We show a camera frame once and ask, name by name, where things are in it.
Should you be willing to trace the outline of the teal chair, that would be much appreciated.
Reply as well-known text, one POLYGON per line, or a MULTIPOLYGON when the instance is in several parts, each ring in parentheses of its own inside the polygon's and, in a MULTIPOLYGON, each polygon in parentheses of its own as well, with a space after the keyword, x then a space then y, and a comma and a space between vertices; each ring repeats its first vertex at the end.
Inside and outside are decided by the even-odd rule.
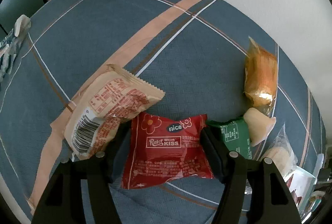
POLYGON ((22 15, 31 17, 44 5, 43 0, 2 0, 1 37, 5 36, 22 15))

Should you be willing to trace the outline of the orange cake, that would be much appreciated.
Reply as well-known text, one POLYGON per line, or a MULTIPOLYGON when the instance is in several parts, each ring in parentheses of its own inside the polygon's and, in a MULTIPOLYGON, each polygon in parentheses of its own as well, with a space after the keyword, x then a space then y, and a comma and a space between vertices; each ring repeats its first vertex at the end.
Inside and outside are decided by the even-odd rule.
POLYGON ((277 93, 277 75, 277 57, 250 37, 244 93, 254 107, 272 107, 277 93))

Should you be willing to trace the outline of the white box with print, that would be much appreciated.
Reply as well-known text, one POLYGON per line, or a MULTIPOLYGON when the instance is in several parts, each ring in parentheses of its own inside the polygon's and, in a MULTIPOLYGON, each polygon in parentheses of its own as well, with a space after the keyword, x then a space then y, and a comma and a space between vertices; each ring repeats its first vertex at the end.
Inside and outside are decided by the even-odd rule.
POLYGON ((284 177, 284 181, 286 182, 297 209, 301 214, 313 192, 316 177, 297 166, 294 171, 284 177))

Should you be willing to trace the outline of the green snack packet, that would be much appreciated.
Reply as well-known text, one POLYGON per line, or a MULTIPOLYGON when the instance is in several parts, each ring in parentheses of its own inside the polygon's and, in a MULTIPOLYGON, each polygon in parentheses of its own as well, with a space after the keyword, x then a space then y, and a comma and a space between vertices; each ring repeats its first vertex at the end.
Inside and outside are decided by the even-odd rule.
POLYGON ((229 151, 236 151, 245 159, 252 159, 249 128, 243 117, 223 123, 207 121, 206 124, 221 130, 223 142, 229 151))

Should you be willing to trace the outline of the cream pudding cup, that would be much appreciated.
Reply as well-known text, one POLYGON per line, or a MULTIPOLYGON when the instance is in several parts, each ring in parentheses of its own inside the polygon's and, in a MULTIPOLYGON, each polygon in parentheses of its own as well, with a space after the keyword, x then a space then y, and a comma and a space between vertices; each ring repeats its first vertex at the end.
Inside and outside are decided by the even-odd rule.
POLYGON ((243 115, 243 119, 248 125, 250 145, 257 146, 266 140, 276 124, 276 118, 269 118, 254 107, 251 107, 243 115))

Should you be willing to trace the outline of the beige snack packet with barcode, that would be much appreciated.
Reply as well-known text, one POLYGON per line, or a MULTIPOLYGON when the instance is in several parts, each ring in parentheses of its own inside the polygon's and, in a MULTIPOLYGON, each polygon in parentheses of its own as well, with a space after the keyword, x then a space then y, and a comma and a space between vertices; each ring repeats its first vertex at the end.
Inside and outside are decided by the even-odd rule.
POLYGON ((104 151, 120 124, 158 103, 165 92, 118 65, 110 64, 81 94, 64 136, 85 160, 104 151))

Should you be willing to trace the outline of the clear wrapped pastry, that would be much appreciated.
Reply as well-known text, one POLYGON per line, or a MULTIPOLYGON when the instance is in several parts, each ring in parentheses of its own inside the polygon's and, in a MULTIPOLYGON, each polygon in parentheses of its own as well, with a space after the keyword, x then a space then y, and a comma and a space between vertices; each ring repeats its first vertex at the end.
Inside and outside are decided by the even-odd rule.
POLYGON ((286 177, 296 169, 298 159, 286 134, 285 124, 282 125, 279 133, 262 155, 260 161, 264 158, 270 158, 274 162, 282 177, 286 177))

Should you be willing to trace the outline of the red Rater Kiss snack packet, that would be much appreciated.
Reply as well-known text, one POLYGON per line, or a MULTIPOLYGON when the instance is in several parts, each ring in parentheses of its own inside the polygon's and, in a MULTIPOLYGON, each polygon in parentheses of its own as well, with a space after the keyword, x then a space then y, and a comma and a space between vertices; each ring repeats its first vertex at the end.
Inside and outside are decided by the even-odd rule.
POLYGON ((207 116, 173 121, 146 112, 131 123, 131 141, 121 187, 147 188, 179 178, 213 178, 200 145, 207 116))

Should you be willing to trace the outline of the blue plaid tablecloth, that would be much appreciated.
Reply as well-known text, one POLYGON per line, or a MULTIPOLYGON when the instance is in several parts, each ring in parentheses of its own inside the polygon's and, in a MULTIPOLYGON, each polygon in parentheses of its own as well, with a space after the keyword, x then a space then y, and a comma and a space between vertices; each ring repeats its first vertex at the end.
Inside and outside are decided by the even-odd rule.
POLYGON ((326 147, 320 111, 298 69, 254 21, 223 0, 51 0, 1 83, 1 175, 27 219, 51 124, 103 64, 118 64, 165 92, 149 113, 228 121, 243 94, 250 39, 278 57, 273 141, 284 128, 308 172, 326 147))

